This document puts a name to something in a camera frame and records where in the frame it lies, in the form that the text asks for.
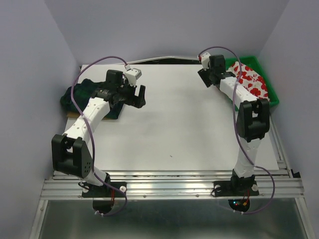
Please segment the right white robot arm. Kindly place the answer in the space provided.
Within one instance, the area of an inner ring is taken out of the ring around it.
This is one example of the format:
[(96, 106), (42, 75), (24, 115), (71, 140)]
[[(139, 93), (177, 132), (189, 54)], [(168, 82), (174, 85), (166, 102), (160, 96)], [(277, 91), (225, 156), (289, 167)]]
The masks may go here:
[(234, 129), (239, 152), (230, 180), (215, 181), (213, 196), (257, 196), (258, 186), (254, 168), (258, 147), (270, 128), (270, 106), (266, 99), (259, 99), (245, 89), (238, 77), (226, 71), (223, 55), (199, 56), (202, 69), (198, 74), (207, 87), (215, 86), (233, 103)]

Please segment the red poppy floral skirt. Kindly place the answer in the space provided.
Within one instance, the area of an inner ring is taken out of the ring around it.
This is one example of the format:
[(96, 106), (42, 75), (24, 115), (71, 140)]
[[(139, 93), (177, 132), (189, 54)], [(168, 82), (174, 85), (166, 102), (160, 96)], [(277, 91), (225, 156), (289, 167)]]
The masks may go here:
[(251, 67), (241, 64), (242, 75), (239, 84), (242, 85), (254, 96), (260, 99), (267, 99), (270, 101), (268, 88), (264, 78), (254, 71)]

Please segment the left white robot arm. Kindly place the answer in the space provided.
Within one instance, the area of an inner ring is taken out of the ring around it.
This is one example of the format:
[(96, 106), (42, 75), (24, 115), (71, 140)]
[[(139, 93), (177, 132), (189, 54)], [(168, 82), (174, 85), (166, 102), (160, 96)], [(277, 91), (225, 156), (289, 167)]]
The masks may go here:
[(53, 169), (76, 176), (89, 185), (99, 196), (110, 193), (109, 174), (94, 165), (93, 151), (88, 144), (107, 111), (119, 103), (140, 109), (146, 104), (145, 86), (141, 85), (136, 95), (137, 80), (142, 72), (128, 68), (125, 72), (108, 70), (106, 80), (89, 98), (88, 104), (75, 123), (62, 135), (56, 134), (51, 141)]

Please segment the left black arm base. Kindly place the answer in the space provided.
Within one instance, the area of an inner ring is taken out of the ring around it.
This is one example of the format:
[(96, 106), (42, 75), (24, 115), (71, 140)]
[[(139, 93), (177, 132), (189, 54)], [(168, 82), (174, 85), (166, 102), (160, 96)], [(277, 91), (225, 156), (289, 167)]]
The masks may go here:
[[(105, 183), (102, 186), (96, 186), (87, 182), (79, 182), (78, 186), (82, 188), (83, 198), (92, 198), (92, 208), (96, 215), (101, 217), (113, 216), (119, 214), (127, 205), (127, 182), (112, 182), (110, 175), (107, 174)], [(124, 204), (117, 208), (115, 205), (116, 198), (125, 199)]]

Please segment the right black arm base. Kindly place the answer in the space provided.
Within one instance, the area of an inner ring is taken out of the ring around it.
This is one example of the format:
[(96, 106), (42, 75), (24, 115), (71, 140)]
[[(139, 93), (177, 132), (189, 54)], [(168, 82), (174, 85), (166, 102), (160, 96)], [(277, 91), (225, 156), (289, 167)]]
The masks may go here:
[(232, 210), (246, 213), (250, 208), (250, 197), (259, 196), (255, 175), (238, 177), (233, 171), (229, 181), (214, 181), (211, 196), (229, 197), (228, 203)]

